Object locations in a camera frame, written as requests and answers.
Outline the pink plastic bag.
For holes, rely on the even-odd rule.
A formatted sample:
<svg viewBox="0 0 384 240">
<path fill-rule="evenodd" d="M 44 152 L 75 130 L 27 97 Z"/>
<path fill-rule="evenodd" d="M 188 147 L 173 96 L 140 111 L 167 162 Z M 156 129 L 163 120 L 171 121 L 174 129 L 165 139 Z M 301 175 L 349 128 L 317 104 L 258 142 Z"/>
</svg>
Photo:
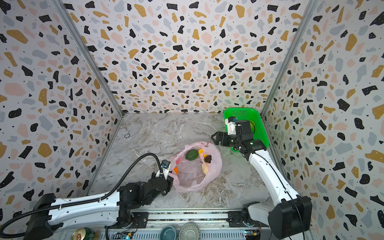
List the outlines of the pink plastic bag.
<svg viewBox="0 0 384 240">
<path fill-rule="evenodd" d="M 188 161 L 185 158 L 186 152 L 191 149 L 199 151 L 199 157 L 194 161 Z M 206 164 L 204 155 L 212 156 L 207 175 L 202 171 L 202 164 Z M 208 142 L 186 145 L 182 151 L 170 157 L 169 161 L 171 162 L 170 175 L 174 178 L 173 187 L 179 193 L 202 190 L 220 175 L 223 166 L 220 151 L 214 144 Z M 178 175 L 173 172 L 175 167 L 179 170 Z"/>
</svg>

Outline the green plastic basket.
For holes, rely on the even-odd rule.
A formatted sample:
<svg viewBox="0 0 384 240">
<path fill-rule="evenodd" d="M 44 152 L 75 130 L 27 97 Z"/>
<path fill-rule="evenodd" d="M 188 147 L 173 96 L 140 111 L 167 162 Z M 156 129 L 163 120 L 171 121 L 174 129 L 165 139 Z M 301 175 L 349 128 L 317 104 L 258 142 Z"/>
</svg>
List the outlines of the green plastic basket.
<svg viewBox="0 0 384 240">
<path fill-rule="evenodd" d="M 229 108 L 224 111 L 224 119 L 228 119 L 229 117 L 235 117 L 239 121 L 247 120 L 251 122 L 251 129 L 254 133 L 254 139 L 259 139 L 263 142 L 266 148 L 269 147 L 269 139 L 267 136 L 267 132 L 265 126 L 263 124 L 261 115 L 258 111 L 251 108 Z"/>
</svg>

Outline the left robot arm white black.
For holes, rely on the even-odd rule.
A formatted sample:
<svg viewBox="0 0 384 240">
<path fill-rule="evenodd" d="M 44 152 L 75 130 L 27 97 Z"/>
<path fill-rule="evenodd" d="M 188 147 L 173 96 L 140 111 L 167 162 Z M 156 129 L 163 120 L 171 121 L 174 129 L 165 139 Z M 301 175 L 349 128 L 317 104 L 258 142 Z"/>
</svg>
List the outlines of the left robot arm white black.
<svg viewBox="0 0 384 240">
<path fill-rule="evenodd" d="M 49 197 L 38 202 L 39 213 L 31 215 L 24 239 L 43 240 L 57 230 L 71 228 L 143 229 L 149 214 L 132 211 L 150 205 L 160 195 L 167 195 L 173 181 L 171 176 L 153 173 L 147 182 L 128 183 L 109 197 L 98 194 L 94 202 L 90 196 L 56 200 Z"/>
</svg>

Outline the aluminium mounting rail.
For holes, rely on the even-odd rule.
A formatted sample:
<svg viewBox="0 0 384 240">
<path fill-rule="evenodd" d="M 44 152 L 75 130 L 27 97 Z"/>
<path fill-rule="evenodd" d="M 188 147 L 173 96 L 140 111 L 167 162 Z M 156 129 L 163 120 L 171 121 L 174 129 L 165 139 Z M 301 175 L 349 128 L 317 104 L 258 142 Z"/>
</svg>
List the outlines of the aluminium mounting rail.
<svg viewBox="0 0 384 240">
<path fill-rule="evenodd" d="M 165 226 L 173 226 L 178 233 L 186 224 L 194 224 L 200 234 L 199 240 L 245 240 L 245 231 L 261 231 L 261 240 L 275 240 L 277 237 L 267 227 L 259 228 L 230 228 L 227 222 L 229 211 L 240 209 L 178 209 L 178 210 L 138 210 L 133 212 L 149 212 L 149 218 L 145 229 L 109 229 L 103 226 L 92 226 L 82 223 L 81 228 L 93 229 L 100 240 L 113 240 L 113 235 L 118 232 L 134 232 L 133 240 L 159 240 L 159 233 Z"/>
</svg>

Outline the green beverage can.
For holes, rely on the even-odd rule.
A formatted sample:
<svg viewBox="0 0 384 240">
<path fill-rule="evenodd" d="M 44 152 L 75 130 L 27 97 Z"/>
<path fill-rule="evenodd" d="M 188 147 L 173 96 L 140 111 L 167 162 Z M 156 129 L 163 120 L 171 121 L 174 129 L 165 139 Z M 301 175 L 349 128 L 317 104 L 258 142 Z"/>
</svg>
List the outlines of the green beverage can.
<svg viewBox="0 0 384 240">
<path fill-rule="evenodd" d="M 95 239 L 96 232 L 88 227 L 84 227 L 82 229 L 76 230 L 71 240 L 94 240 Z"/>
</svg>

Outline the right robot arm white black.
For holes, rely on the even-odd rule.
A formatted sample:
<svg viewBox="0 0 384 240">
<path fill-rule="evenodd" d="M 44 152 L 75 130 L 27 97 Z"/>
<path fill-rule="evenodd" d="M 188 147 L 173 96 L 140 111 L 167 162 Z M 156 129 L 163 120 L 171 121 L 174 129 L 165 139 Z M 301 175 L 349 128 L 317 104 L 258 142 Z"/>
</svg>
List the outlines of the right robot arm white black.
<svg viewBox="0 0 384 240">
<path fill-rule="evenodd" d="M 229 212 L 231 227 L 258 227 L 256 231 L 247 231 L 246 239 L 261 239 L 261 227 L 270 228 L 271 237 L 278 240 L 304 240 L 310 229 L 312 202 L 299 193 L 286 181 L 272 161 L 265 144 L 254 138 L 256 127 L 248 120 L 229 117 L 225 120 L 226 132 L 216 132 L 211 136 L 217 146 L 231 147 L 257 170 L 266 185 L 273 206 L 260 202 L 244 204 L 239 212 Z"/>
</svg>

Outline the small circuit board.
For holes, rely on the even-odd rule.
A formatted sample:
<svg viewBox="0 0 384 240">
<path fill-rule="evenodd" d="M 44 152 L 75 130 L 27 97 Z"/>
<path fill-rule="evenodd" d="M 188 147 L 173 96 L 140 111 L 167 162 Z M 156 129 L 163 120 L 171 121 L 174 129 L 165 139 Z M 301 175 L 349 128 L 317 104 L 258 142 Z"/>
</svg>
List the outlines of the small circuit board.
<svg viewBox="0 0 384 240">
<path fill-rule="evenodd" d="M 134 238 L 134 232 L 124 231 L 118 232 L 113 235 L 113 240 L 132 240 Z"/>
<path fill-rule="evenodd" d="M 260 240 L 261 239 L 261 231 L 245 231 L 246 240 Z"/>
</svg>

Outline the grey ribbed plate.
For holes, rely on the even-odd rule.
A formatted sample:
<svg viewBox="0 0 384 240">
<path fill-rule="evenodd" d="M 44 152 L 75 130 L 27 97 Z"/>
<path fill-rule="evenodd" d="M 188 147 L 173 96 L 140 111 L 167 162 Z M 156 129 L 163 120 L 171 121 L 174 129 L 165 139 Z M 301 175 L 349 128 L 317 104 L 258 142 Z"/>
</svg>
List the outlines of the grey ribbed plate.
<svg viewBox="0 0 384 240">
<path fill-rule="evenodd" d="M 179 233 L 179 240 L 199 240 L 200 234 L 198 228 L 194 224 L 184 225 Z"/>
</svg>

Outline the beige pear fruit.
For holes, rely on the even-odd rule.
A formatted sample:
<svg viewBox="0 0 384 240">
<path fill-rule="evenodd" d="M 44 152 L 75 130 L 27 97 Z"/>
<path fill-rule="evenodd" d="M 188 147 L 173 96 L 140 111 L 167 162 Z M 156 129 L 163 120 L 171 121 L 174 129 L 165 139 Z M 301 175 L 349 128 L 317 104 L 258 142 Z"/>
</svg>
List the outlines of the beige pear fruit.
<svg viewBox="0 0 384 240">
<path fill-rule="evenodd" d="M 209 164 L 202 164 L 202 171 L 205 175 L 209 172 Z"/>
</svg>

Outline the small circuit board left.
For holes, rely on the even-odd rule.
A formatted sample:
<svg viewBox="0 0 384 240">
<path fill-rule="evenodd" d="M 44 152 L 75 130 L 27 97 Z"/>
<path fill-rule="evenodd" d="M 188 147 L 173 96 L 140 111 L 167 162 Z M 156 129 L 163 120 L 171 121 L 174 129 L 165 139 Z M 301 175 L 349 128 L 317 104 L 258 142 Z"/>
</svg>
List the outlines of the small circuit board left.
<svg viewBox="0 0 384 240">
<path fill-rule="evenodd" d="M 113 235 L 113 240 L 132 240 L 134 238 L 134 232 L 124 231 L 118 232 Z"/>
</svg>

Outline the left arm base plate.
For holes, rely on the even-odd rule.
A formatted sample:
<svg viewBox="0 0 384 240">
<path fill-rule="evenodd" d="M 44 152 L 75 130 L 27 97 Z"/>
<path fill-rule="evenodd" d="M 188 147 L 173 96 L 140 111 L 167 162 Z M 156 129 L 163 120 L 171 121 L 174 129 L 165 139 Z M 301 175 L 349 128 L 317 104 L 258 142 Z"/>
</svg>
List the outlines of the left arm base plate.
<svg viewBox="0 0 384 240">
<path fill-rule="evenodd" d="M 149 212 L 131 212 L 123 214 L 120 227 L 122 229 L 145 229 L 149 218 Z"/>
</svg>

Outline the teal ceramic bowl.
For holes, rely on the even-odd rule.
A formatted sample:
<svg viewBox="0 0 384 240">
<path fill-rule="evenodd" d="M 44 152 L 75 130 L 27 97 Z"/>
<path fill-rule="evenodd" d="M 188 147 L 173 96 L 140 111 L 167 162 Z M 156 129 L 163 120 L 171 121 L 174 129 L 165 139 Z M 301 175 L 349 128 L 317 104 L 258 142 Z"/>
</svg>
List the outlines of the teal ceramic bowl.
<svg viewBox="0 0 384 240">
<path fill-rule="evenodd" d="M 159 233 L 159 240 L 176 240 L 177 230 L 173 226 L 165 226 Z"/>
</svg>

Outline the green avocado fruit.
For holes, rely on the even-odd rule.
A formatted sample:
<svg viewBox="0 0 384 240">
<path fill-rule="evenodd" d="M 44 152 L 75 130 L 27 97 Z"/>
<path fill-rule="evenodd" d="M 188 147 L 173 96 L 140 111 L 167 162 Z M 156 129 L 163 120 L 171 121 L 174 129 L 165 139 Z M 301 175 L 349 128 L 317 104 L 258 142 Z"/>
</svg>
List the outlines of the green avocado fruit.
<svg viewBox="0 0 384 240">
<path fill-rule="evenodd" d="M 199 157 L 199 151 L 196 149 L 188 150 L 185 154 L 185 158 L 188 161 L 194 161 Z"/>
</svg>

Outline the small circuit board right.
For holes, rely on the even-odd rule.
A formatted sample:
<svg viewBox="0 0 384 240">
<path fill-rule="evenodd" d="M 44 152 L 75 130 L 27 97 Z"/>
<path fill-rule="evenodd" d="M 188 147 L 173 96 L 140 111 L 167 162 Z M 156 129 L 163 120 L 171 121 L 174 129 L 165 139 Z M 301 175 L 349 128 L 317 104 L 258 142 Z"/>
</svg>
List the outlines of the small circuit board right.
<svg viewBox="0 0 384 240">
<path fill-rule="evenodd" d="M 260 240 L 261 239 L 261 231 L 245 231 L 246 240 Z"/>
</svg>

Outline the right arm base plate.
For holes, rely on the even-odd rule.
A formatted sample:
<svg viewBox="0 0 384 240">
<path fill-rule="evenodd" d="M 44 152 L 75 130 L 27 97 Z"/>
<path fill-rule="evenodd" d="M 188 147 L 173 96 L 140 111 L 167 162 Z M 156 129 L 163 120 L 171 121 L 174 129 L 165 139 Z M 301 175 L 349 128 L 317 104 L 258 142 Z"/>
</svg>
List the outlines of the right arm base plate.
<svg viewBox="0 0 384 240">
<path fill-rule="evenodd" d="M 245 210 L 229 211 L 227 222 L 230 228 L 259 228 L 268 226 L 259 221 L 252 220 L 249 213 Z"/>
</svg>

